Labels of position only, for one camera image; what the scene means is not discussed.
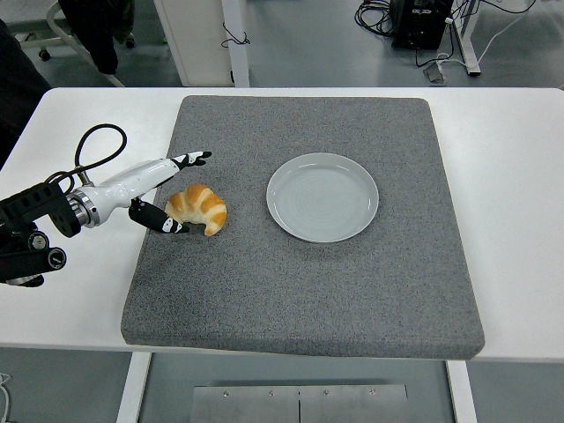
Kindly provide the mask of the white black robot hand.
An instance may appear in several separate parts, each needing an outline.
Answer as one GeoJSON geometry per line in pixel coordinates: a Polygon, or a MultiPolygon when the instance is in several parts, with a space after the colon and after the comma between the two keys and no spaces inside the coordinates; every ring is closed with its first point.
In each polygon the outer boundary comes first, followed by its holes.
{"type": "Polygon", "coordinates": [[[175,158],[146,161],[123,171],[95,187],[83,187],[75,192],[88,212],[86,226],[105,223],[116,208],[129,208],[130,218],[138,224],[163,234],[189,231],[178,220],[141,197],[171,180],[185,167],[202,166],[210,152],[190,152],[175,158]]]}

